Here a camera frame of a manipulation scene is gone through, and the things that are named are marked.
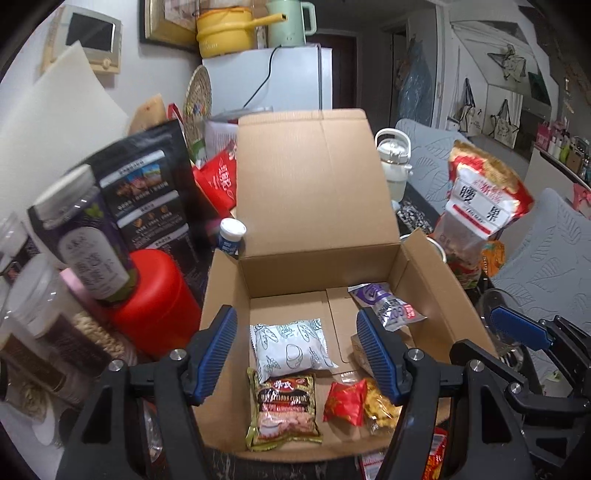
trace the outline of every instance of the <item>glass jar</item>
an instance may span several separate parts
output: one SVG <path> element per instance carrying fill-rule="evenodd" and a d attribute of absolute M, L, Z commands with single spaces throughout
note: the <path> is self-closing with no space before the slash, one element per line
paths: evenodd
<path fill-rule="evenodd" d="M 15 213 L 0 222 L 0 275 L 12 285 L 39 249 Z"/>
<path fill-rule="evenodd" d="M 90 377 L 44 348 L 8 316 L 0 318 L 0 356 L 18 367 L 23 376 L 69 403 L 79 404 L 90 394 Z"/>
<path fill-rule="evenodd" d="M 84 310 L 44 254 L 21 271 L 5 308 L 33 337 L 91 377 L 115 358 L 128 365 L 137 362 L 135 348 Z"/>
<path fill-rule="evenodd" d="M 57 256 L 90 295 L 105 306 L 127 300 L 137 270 L 112 220 L 90 165 L 82 165 L 49 187 L 34 203 Z"/>
<path fill-rule="evenodd" d="M 42 423 L 47 414 L 45 391 L 0 358 L 0 401 L 12 405 L 32 421 Z"/>

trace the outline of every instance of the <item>white label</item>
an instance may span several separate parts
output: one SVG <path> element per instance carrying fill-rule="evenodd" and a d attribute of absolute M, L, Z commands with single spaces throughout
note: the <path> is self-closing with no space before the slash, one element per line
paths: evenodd
<path fill-rule="evenodd" d="M 68 232 L 60 240 L 59 250 L 66 264 L 98 300 L 114 295 L 129 280 L 105 234 L 96 228 L 85 226 Z"/>
<path fill-rule="evenodd" d="M 446 211 L 488 239 L 511 220 L 516 201 L 477 172 L 464 168 L 453 184 Z"/>

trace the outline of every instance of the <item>white snack package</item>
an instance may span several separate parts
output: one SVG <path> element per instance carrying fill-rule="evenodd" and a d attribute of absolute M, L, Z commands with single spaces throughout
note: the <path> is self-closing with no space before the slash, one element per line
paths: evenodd
<path fill-rule="evenodd" d="M 251 341 L 260 383 L 303 370 L 338 367 L 329 358 L 320 319 L 251 325 Z"/>

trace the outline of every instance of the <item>white kettle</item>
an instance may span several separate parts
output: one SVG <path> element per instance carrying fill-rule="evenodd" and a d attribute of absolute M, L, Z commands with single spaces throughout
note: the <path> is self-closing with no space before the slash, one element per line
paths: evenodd
<path fill-rule="evenodd" d="M 389 135 L 390 138 L 382 140 L 378 145 L 379 138 L 384 135 Z M 410 138 L 395 128 L 382 128 L 375 136 L 375 146 L 382 160 L 390 198 L 400 202 L 408 177 L 413 174 L 413 166 L 408 164 L 411 152 Z"/>

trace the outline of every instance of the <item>red food bag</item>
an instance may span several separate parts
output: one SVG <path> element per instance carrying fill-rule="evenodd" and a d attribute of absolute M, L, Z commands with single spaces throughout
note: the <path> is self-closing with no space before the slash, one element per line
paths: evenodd
<path fill-rule="evenodd" d="M 356 427 L 363 425 L 363 402 L 368 392 L 367 380 L 355 385 L 333 382 L 324 404 L 324 421 L 331 417 L 347 420 Z"/>
<path fill-rule="evenodd" d="M 431 442 L 431 451 L 423 472 L 423 480 L 438 480 L 441 474 L 441 464 L 443 463 L 443 453 L 447 445 L 447 432 L 439 427 L 435 427 L 433 432 L 433 441 Z"/>
<path fill-rule="evenodd" d="M 193 177 L 218 212 L 232 210 L 236 206 L 236 148 L 234 142 L 230 142 L 201 170 L 193 167 Z"/>

